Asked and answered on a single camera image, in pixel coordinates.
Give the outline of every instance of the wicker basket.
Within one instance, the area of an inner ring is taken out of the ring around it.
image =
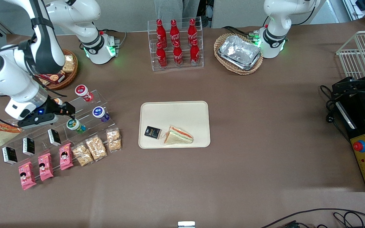
[[[59,84],[55,85],[55,84],[50,84],[48,85],[49,89],[53,89],[53,90],[58,90],[61,88],[64,88],[66,86],[68,86],[75,78],[75,76],[77,75],[77,68],[78,68],[78,59],[75,56],[74,53],[70,52],[69,50],[66,49],[62,49],[63,54],[64,55],[73,55],[73,59],[74,59],[74,63],[75,63],[75,67],[74,67],[74,71],[71,72],[70,74],[66,74],[66,78],[64,79],[64,81],[60,82]]]
[[[234,33],[224,34],[224,35],[220,36],[215,41],[215,44],[213,45],[213,52],[214,52],[215,57],[229,71],[235,72],[235,73],[240,74],[240,75],[248,75],[248,74],[251,74],[251,73],[255,72],[260,67],[261,63],[263,62],[263,55],[260,56],[260,58],[257,60],[257,62],[254,64],[254,66],[252,67],[252,69],[250,71],[244,71],[244,70],[240,69],[238,66],[236,66],[233,63],[221,58],[218,55],[218,49],[222,46],[222,44],[225,42],[225,40],[228,38],[228,36],[233,36],[233,35],[239,36],[242,40],[251,43],[251,41],[249,39],[247,39],[246,37],[244,37],[242,35],[238,35],[238,34],[234,34]]]

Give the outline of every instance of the small black box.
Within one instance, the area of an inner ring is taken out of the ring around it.
[[[57,131],[53,129],[48,130],[50,144],[53,146],[59,146],[61,144],[60,136]]]
[[[18,162],[18,159],[16,158],[15,149],[12,149],[11,147],[4,147],[3,155],[5,163],[13,165],[16,162]]]
[[[144,132],[144,135],[158,139],[158,136],[160,135],[160,129],[147,126],[146,131]]]
[[[35,141],[29,138],[23,138],[23,150],[22,153],[32,156],[35,154]]]

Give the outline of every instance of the pink snack package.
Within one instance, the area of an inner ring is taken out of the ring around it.
[[[33,166],[31,162],[27,162],[24,165],[19,166],[19,175],[21,175],[21,185],[23,190],[36,185],[32,169]]]
[[[44,181],[47,178],[53,177],[52,157],[50,153],[43,154],[42,156],[38,157],[38,160],[40,179]]]
[[[61,170],[65,170],[73,166],[73,156],[71,154],[70,144],[71,143],[67,143],[59,149]]]

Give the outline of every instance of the red emergency stop button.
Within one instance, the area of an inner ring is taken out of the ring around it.
[[[355,149],[356,151],[359,151],[361,153],[365,152],[365,142],[362,140],[359,140],[355,143],[353,143],[353,149]]]

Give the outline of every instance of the bottle cap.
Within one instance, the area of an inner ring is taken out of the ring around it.
[[[78,96],[83,97],[87,95],[87,93],[88,93],[88,88],[85,85],[79,85],[75,87],[75,94],[77,94]]]
[[[173,41],[173,46],[178,48],[180,46],[180,41]]]
[[[101,118],[105,115],[105,109],[101,106],[95,107],[93,110],[93,116],[96,118]]]
[[[71,131],[76,130],[78,127],[80,126],[80,121],[78,121],[77,119],[69,119],[67,121],[67,128],[70,129]]]

